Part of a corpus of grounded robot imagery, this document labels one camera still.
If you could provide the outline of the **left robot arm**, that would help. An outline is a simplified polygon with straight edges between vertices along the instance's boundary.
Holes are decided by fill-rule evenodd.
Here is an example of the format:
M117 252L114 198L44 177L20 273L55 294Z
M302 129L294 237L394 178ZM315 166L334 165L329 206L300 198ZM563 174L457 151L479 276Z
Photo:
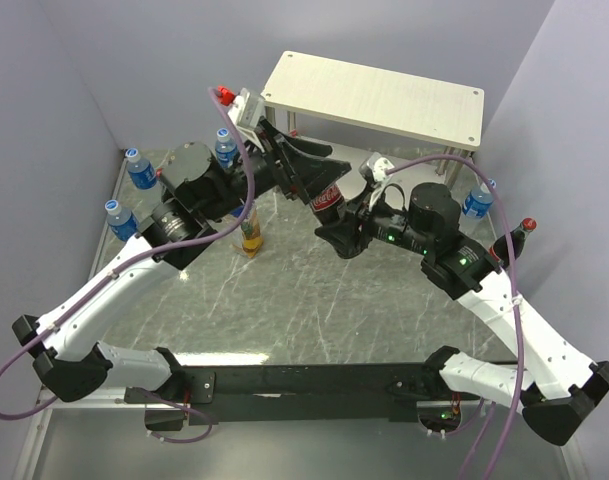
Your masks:
M137 351L102 340L137 300L195 261L219 237L214 223L248 197L242 165L223 169L202 142L174 154L161 172L161 201L116 257L61 306L13 324L41 383L63 402L103 386L142 388L163 402L183 392L183 368L169 350Z

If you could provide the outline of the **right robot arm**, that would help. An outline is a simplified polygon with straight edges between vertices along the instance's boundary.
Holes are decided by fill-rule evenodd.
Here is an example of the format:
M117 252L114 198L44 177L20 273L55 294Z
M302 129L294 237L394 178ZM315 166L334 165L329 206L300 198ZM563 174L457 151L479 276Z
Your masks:
M345 200L332 185L313 199L312 211L321 223L316 236L341 258L358 256L373 239L421 255L428 280L523 358L525 371L518 373L442 347L425 363L423 387L431 397L461 392L515 404L538 436L563 446L608 393L609 362L579 352L513 294L508 273L480 243L460 232L459 205L446 186L421 183L406 208L394 209L370 187Z

